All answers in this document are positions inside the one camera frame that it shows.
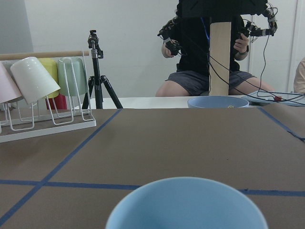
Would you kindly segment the light blue plastic cup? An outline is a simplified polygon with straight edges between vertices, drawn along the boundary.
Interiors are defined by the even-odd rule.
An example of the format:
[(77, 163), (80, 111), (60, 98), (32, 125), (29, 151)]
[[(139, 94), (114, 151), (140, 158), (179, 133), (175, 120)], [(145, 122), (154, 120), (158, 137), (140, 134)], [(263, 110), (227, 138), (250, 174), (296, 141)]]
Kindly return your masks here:
[(111, 212), (107, 229), (266, 229), (260, 209), (226, 184), (172, 177), (141, 186)]

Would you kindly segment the blue bowl at table edge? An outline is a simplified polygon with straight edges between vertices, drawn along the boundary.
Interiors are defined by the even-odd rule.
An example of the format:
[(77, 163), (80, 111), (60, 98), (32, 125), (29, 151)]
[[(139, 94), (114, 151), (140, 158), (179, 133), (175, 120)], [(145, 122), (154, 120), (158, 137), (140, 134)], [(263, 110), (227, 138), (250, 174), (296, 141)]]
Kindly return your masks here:
[(230, 96), (199, 96), (187, 101), (189, 108), (240, 108), (248, 107), (249, 102), (242, 98)]

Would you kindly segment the seated operator in black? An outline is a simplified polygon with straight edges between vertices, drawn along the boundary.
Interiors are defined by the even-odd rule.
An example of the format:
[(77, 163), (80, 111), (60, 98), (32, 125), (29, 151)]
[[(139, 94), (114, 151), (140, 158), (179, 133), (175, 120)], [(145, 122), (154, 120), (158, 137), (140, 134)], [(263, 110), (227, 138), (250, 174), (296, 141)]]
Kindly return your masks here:
[(241, 0), (201, 0), (194, 6), (193, 0), (181, 0), (176, 17), (160, 30), (164, 38), (162, 55), (174, 57), (181, 52), (176, 72), (158, 89), (156, 96), (198, 96), (209, 90), (212, 63), (218, 57), (211, 45), (216, 37), (230, 42), (230, 52), (222, 52), (229, 61), (225, 68), (229, 80), (229, 95), (250, 94), (262, 89), (274, 88), (254, 75), (240, 70), (239, 61), (249, 53), (249, 39), (244, 33), (243, 14), (258, 14), (253, 3)]

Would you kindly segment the green cup on rack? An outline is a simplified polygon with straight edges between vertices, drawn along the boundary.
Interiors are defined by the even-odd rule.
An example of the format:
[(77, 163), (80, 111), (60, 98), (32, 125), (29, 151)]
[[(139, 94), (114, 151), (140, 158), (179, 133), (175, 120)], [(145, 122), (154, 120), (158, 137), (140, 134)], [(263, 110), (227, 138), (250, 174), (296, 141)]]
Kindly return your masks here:
[(83, 62), (79, 57), (62, 57), (58, 60), (59, 93), (64, 96), (83, 95), (87, 92), (87, 80)]

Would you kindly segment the red cylinder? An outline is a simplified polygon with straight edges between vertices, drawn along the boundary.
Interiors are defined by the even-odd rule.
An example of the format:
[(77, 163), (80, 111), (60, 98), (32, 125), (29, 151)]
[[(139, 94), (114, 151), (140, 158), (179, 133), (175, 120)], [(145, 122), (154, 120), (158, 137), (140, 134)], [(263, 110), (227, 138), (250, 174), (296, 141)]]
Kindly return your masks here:
[(62, 94), (59, 94), (58, 96), (54, 98), (47, 98), (45, 99), (46, 101), (46, 107), (49, 110), (49, 105), (51, 106), (51, 109), (54, 110), (55, 106), (57, 109), (60, 110), (65, 110), (67, 109), (67, 102), (66, 102), (66, 97)]

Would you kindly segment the yellow cup on rack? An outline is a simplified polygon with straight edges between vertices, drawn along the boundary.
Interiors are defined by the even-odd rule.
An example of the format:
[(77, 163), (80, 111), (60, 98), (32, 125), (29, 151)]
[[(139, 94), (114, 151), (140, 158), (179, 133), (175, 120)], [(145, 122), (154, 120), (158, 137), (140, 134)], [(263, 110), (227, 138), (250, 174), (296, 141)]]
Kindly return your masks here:
[(58, 83), (58, 67), (57, 62), (52, 58), (39, 58), (41, 64), (45, 67), (51, 77)]

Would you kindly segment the white cup on rack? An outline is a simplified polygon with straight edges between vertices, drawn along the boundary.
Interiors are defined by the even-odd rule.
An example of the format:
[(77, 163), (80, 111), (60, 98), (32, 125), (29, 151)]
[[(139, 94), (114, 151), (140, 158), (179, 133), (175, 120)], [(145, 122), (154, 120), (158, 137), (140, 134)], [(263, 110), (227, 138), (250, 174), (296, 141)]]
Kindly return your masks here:
[(27, 104), (31, 104), (60, 89), (36, 57), (27, 57), (10, 67), (16, 84)]

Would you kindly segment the pink cup on rack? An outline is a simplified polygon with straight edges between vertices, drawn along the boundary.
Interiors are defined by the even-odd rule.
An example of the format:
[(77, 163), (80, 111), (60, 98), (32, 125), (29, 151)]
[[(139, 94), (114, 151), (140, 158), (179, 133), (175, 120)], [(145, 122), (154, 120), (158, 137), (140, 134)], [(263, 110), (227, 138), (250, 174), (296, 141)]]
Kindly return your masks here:
[(23, 96), (18, 86), (6, 70), (5, 66), (0, 63), (0, 102), (12, 103), (22, 99)]

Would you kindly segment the person in beige shirt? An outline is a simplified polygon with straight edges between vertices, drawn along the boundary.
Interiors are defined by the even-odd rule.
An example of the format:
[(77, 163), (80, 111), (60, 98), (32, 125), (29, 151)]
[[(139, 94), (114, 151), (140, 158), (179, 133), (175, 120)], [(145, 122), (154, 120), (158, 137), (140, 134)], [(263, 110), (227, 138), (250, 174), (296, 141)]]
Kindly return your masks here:
[(305, 93), (305, 57), (302, 58), (295, 72), (294, 92), (298, 94)]

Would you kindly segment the wooden post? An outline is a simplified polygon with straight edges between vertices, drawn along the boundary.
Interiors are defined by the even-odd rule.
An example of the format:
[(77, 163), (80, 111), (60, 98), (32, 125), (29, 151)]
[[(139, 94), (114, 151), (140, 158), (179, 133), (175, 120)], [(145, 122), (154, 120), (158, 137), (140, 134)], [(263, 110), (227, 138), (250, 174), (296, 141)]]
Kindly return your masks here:
[(231, 23), (216, 22), (210, 25), (209, 95), (228, 95), (230, 66)]

